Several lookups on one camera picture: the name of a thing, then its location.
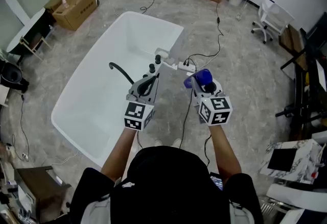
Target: black shirt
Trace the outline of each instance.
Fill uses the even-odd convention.
[[[139,151],[127,178],[115,187],[108,177],[86,169],[72,200],[72,223],[80,223],[87,205],[107,194],[111,223],[230,223],[230,202],[249,210],[255,223],[263,223],[249,175],[232,176],[221,191],[199,157],[174,147]]]

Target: black pants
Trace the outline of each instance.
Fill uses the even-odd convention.
[[[24,78],[21,78],[19,83],[11,83],[11,82],[8,82],[5,79],[1,78],[0,84],[2,84],[3,86],[6,86],[8,88],[11,88],[11,89],[25,92],[27,90],[29,82],[26,81]]]

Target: tile floor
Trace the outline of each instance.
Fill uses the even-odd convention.
[[[76,32],[54,26],[47,37],[54,49],[51,51],[44,45],[40,48],[43,62],[34,56],[25,58],[22,70],[31,85],[25,94],[22,126],[29,139],[30,162],[23,163],[15,159],[16,167],[60,164],[76,154],[76,148],[53,127],[52,109],[76,67],[117,16],[125,11],[140,12],[141,6],[148,6],[151,2],[100,0],[99,7]],[[207,68],[221,83],[233,105],[232,117],[224,126],[230,144],[243,172],[252,176],[257,193],[265,194],[272,179],[258,174],[259,164],[269,142],[287,140],[288,121],[284,117],[275,118],[274,114],[288,104],[292,81],[279,69],[288,55],[279,47],[277,40],[264,45],[262,34],[250,33],[252,21],[258,18],[257,8],[247,5],[242,12],[242,19],[235,20],[242,5],[233,7],[227,0],[219,4],[220,30],[224,34],[220,37],[222,49]],[[217,52],[216,3],[209,0],[155,0],[146,14],[185,28],[183,47],[173,53],[176,59],[183,61],[190,54],[208,55]],[[194,57],[194,61],[200,67],[208,58]],[[147,130],[140,133],[143,147],[152,146],[157,138],[165,145],[171,145],[175,138],[180,138],[189,103],[190,92],[182,84],[185,72],[173,71],[164,66],[160,72],[157,113]],[[15,134],[17,152],[26,153],[26,141],[19,126],[22,106],[20,96],[11,91],[9,103],[9,108],[3,107],[1,110],[1,138],[11,143],[12,134]],[[206,162],[204,141],[208,136],[208,128],[199,124],[198,115],[191,107],[182,148]],[[130,160],[138,149],[135,141]],[[207,154],[211,161],[209,171],[217,172],[211,142],[207,145]],[[99,169],[81,154],[62,165],[58,164],[53,165],[56,173],[73,187],[67,194],[68,201],[83,170],[86,167]]]

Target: sneaker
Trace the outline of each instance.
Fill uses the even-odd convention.
[[[161,140],[156,140],[155,143],[154,143],[154,146],[155,147],[158,147],[158,146],[163,146]]]
[[[174,141],[174,143],[171,145],[171,147],[174,147],[174,148],[179,148],[180,144],[182,142],[182,139],[178,138]]]

